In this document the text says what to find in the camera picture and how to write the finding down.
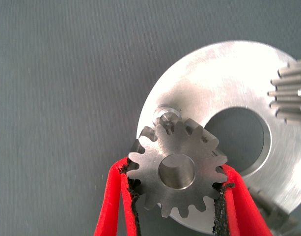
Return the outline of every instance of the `gear tooth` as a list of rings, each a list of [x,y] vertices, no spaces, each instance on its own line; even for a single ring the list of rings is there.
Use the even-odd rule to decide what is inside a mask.
[[[211,189],[209,191],[209,193],[207,194],[208,197],[212,198],[212,199],[218,199],[219,198],[219,192],[215,189]]]
[[[140,173],[141,173],[140,169],[138,169],[138,170],[130,170],[130,171],[127,171],[126,175],[130,179],[139,179],[140,182],[141,182],[142,175]]]
[[[204,133],[204,128],[199,125],[192,131],[191,139],[200,140],[201,137],[203,136],[203,133]]]
[[[217,173],[217,175],[214,177],[215,183],[224,183],[228,179],[228,176],[222,173]]]
[[[135,162],[135,163],[138,163],[139,162],[139,159],[141,158],[141,154],[139,154],[138,152],[130,152],[128,158]]]
[[[188,206],[183,206],[183,207],[178,207],[179,214],[182,218],[187,218],[189,216],[189,207]]]
[[[207,144],[209,150],[215,150],[219,145],[219,139],[217,139],[216,137],[209,139],[207,141],[206,139],[203,138],[203,142]]]
[[[173,134],[177,135],[177,136],[184,136],[184,135],[186,135],[185,126],[183,125],[183,123],[181,121],[178,121],[175,124]]]
[[[144,149],[147,149],[153,142],[148,138],[147,136],[140,136],[139,137],[139,143],[142,145]]]
[[[152,208],[154,208],[154,206],[157,204],[156,199],[152,198],[151,196],[149,196],[149,194],[146,194],[146,199],[145,199],[145,204],[144,204],[144,208],[146,210],[150,210]]]
[[[156,135],[158,138],[164,140],[167,138],[168,133],[166,132],[166,129],[162,125],[158,124],[156,126]]]
[[[226,156],[215,156],[215,166],[222,166],[224,163],[226,163],[228,161],[228,158]]]
[[[161,204],[161,216],[167,218],[172,211],[172,207],[166,204]]]
[[[206,210],[206,205],[203,199],[199,203],[194,204],[194,206],[200,212],[204,212]]]

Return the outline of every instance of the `disc hole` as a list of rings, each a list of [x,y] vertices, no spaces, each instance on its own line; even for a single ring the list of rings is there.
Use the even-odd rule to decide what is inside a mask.
[[[227,164],[241,175],[261,166],[268,156],[271,138],[266,122],[254,111],[234,107],[214,115],[205,128],[215,135]]]

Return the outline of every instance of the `steel gear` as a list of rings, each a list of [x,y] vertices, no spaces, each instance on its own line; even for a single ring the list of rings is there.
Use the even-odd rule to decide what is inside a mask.
[[[170,121],[159,118],[155,130],[146,126],[129,154],[138,169],[127,172],[130,179],[140,180],[136,191],[146,194],[145,208],[160,204],[162,217],[168,217],[173,207],[181,217],[188,217],[189,205],[203,212],[204,196],[219,197],[213,183],[227,180],[216,172],[216,167],[227,162],[216,149],[218,144],[215,136],[192,119],[183,123],[177,116]]]

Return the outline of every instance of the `metal disc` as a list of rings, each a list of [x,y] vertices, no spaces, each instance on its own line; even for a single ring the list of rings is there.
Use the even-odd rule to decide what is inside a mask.
[[[246,184],[263,190],[286,212],[301,203],[301,126],[276,119],[267,92],[277,70],[294,59],[271,46],[247,41],[213,44],[190,53],[170,67],[151,90],[142,109],[137,137],[144,126],[153,127],[153,114],[167,104],[205,127],[217,113],[232,107],[253,111],[259,118],[264,145],[255,163],[241,172]],[[171,217],[203,233],[212,232],[214,206],[205,212],[190,206],[188,218],[173,209]]]

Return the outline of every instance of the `small metal gear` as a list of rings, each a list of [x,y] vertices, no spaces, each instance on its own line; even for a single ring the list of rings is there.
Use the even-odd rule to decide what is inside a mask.
[[[158,118],[155,130],[146,126],[129,154],[136,169],[127,172],[128,178],[140,180],[136,191],[146,194],[145,208],[160,204],[162,217],[168,217],[177,207],[183,218],[188,217],[189,205],[206,210],[203,197],[217,199],[213,183],[227,180],[216,172],[216,167],[227,162],[216,149],[218,144],[198,123],[192,119],[183,123],[173,114]]]

